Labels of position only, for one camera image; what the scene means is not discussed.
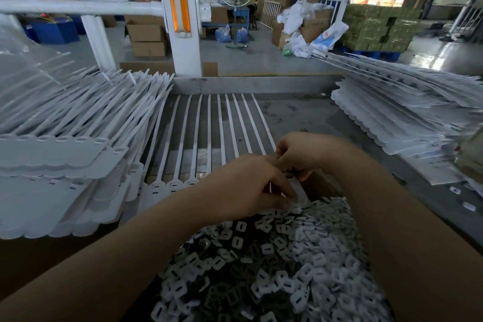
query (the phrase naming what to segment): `stacked boxes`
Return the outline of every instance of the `stacked boxes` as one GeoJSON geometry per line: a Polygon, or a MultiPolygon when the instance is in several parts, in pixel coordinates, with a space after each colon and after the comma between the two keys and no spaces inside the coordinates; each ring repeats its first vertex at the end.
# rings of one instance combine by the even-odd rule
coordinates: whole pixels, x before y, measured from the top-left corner
{"type": "Polygon", "coordinates": [[[349,4],[343,21],[349,29],[341,43],[354,51],[404,52],[417,33],[421,11],[349,4]]]}

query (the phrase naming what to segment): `forearm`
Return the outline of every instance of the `forearm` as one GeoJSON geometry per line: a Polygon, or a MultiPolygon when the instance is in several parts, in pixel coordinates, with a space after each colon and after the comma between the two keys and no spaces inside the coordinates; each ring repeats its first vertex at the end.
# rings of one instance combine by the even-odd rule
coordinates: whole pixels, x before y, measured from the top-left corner
{"type": "Polygon", "coordinates": [[[44,273],[0,304],[2,321],[118,321],[204,226],[181,191],[44,273]]]}
{"type": "Polygon", "coordinates": [[[480,319],[483,258],[364,152],[330,166],[398,320],[480,319]]]}

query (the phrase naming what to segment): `white pipe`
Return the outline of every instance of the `white pipe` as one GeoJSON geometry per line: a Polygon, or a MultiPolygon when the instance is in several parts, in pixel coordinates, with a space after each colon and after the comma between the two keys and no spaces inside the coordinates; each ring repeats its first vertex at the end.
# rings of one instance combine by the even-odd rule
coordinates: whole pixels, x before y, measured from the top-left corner
{"type": "Polygon", "coordinates": [[[63,0],[2,0],[0,13],[134,14],[164,17],[162,2],[99,3],[63,0]]]}

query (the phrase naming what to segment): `clear plastic sheet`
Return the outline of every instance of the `clear plastic sheet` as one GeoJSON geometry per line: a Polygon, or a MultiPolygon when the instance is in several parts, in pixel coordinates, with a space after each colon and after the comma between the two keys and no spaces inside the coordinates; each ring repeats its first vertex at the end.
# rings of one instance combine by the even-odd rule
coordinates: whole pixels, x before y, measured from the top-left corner
{"type": "Polygon", "coordinates": [[[73,63],[70,53],[41,46],[21,30],[0,27],[0,100],[8,102],[41,84],[62,84],[73,73],[73,63]]]}

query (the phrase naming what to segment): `blue plastic bag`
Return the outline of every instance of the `blue plastic bag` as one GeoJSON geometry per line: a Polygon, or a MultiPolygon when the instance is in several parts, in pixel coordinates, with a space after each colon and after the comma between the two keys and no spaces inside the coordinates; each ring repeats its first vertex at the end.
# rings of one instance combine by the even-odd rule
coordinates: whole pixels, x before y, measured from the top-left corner
{"type": "Polygon", "coordinates": [[[214,32],[214,37],[215,37],[216,41],[218,41],[218,42],[231,42],[230,26],[226,25],[223,28],[218,28],[214,32]]]}
{"type": "Polygon", "coordinates": [[[242,27],[237,31],[236,42],[248,43],[248,31],[242,27]]]}

